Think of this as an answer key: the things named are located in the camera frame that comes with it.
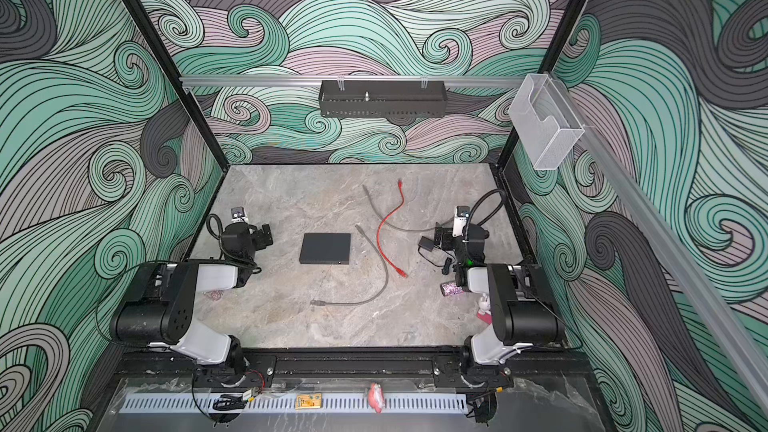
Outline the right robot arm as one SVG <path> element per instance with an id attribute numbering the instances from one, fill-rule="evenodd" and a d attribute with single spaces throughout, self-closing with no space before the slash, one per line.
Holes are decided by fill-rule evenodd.
<path id="1" fill-rule="evenodd" d="M 442 273 L 454 279 L 440 286 L 443 296 L 464 293 L 478 298 L 477 317 L 486 328 L 465 344 L 472 365 L 497 366 L 528 351 L 543 350 L 565 337 L 565 325 L 555 307 L 540 297 L 535 283 L 537 265 L 485 263 L 489 232 L 481 226 L 437 225 L 433 246 L 449 255 Z"/>

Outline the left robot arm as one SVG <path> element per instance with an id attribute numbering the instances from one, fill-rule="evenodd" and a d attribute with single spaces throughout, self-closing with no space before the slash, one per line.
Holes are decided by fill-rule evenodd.
<path id="1" fill-rule="evenodd" d="M 245 372 L 247 361 L 239 339 L 202 323 L 194 312 L 195 297 L 244 287 L 261 272 L 255 253 L 274 243 L 269 225 L 255 226 L 237 219 L 215 231 L 219 217 L 206 225 L 218 241 L 221 258 L 166 263 L 145 262 L 138 267 L 109 324 L 110 338 L 125 345 L 169 349 L 200 366 Z"/>

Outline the black network switch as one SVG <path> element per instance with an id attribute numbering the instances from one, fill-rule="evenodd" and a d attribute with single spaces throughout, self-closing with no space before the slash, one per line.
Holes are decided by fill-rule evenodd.
<path id="1" fill-rule="evenodd" d="M 350 233 L 306 233 L 303 236 L 299 263 L 305 265 L 348 265 L 350 251 Z"/>

